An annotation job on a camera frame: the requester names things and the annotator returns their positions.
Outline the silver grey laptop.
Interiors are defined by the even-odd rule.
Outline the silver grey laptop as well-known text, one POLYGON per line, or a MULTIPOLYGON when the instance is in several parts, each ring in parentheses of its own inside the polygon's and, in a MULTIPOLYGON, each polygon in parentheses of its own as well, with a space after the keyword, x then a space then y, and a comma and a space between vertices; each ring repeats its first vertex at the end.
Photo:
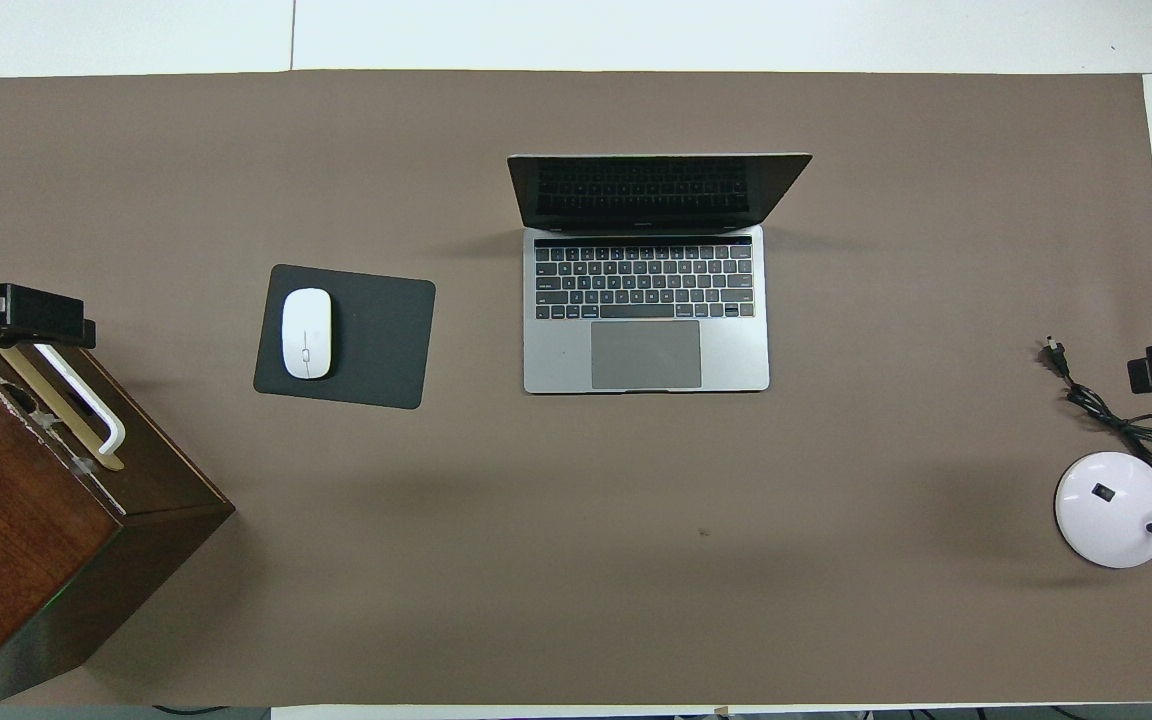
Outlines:
POLYGON ((531 395, 760 392, 763 225, 808 152, 507 160, 531 395))

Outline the white desk lamp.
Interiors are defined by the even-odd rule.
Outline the white desk lamp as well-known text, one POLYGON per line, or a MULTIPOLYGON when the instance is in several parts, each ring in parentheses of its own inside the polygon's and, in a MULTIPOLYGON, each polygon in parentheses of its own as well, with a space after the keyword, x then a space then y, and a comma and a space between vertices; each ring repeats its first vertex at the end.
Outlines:
POLYGON ((1061 475, 1053 515, 1064 543, 1111 569, 1152 560, 1152 414, 1115 414, 1093 389, 1070 382, 1066 400, 1124 444, 1087 454, 1061 475))

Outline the brown table mat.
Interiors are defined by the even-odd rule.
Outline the brown table mat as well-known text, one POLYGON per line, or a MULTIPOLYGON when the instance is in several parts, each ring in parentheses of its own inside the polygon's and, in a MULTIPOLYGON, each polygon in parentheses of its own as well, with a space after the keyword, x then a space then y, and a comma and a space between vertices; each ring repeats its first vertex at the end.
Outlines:
POLYGON ((1152 561, 1053 523, 1152 344, 1138 76, 296 71, 0 79, 0 282, 237 514, 26 702, 1152 700, 1152 561), (531 396, 515 152, 810 152, 771 387, 531 396), (279 264, 430 281, 422 402, 253 387, 279 264))

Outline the dark wooden box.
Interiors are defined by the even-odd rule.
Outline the dark wooden box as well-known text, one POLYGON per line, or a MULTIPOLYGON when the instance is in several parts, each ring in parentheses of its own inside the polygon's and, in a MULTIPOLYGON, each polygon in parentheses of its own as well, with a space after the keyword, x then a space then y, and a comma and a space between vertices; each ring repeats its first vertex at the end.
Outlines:
MULTIPOLYGON (((104 433, 35 348, 18 350, 104 433)), ((126 469, 50 427, 0 356, 0 702, 86 661, 234 510, 90 351, 59 351, 126 424, 126 469)))

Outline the white computer mouse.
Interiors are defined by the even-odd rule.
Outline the white computer mouse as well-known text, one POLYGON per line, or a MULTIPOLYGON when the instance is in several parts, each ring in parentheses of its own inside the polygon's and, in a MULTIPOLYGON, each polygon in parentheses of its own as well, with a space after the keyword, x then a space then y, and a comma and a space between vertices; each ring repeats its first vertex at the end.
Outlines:
POLYGON ((298 288, 282 305, 282 363, 285 373, 300 381, 320 381, 333 363, 332 296, 321 288, 298 288))

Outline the black mouse pad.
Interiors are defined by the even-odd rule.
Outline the black mouse pad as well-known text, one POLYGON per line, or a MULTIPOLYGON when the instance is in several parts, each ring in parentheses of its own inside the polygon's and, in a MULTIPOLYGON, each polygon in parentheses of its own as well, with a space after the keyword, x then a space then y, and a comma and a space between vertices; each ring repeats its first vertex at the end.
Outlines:
POLYGON ((435 286, 430 281, 275 265, 262 316, 253 387, 266 395, 415 410, 424 392, 434 306, 435 286), (285 296, 306 287, 332 296, 333 363, 320 381, 291 378, 282 363, 285 296))

